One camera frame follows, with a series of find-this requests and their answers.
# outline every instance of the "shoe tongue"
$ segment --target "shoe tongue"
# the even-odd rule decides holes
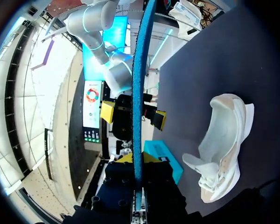
[[[219,171],[219,166],[215,162],[206,163],[191,154],[182,155],[182,160],[191,169],[195,170],[206,178],[217,175]]]

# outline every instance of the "ceiling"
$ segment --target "ceiling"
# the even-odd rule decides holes
[[[69,10],[82,6],[81,0],[53,0],[48,6],[47,11],[53,16],[58,16],[60,14],[67,14]],[[140,20],[129,20],[131,24],[131,54],[135,52],[136,40],[140,26]],[[152,38],[149,46],[149,58],[153,59],[154,55],[158,51],[162,42],[169,32],[169,28],[162,26],[159,23],[154,23]]]
[[[83,5],[81,0],[53,0],[47,6],[47,11],[51,16],[55,17],[72,8]]]

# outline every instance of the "robotic arm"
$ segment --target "robotic arm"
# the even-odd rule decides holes
[[[100,31],[109,29],[114,21],[119,0],[97,0],[86,9],[78,10],[66,20],[67,31],[79,37],[101,64],[109,61]]]
[[[84,3],[91,4],[86,9],[73,12],[65,21],[67,31],[80,38],[101,65],[107,62],[113,65],[104,76],[110,89],[115,93],[130,90],[132,87],[133,56],[118,51],[113,45],[106,48],[100,31],[112,26],[118,4],[129,4],[134,1],[83,0]]]

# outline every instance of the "cyan block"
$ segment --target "cyan block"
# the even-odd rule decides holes
[[[182,177],[183,169],[163,141],[145,141],[144,152],[160,161],[169,161],[173,169],[173,179],[178,184]]]

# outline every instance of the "circular chart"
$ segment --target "circular chart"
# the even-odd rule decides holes
[[[90,88],[86,93],[87,100],[92,104],[98,100],[98,91],[95,88]]]

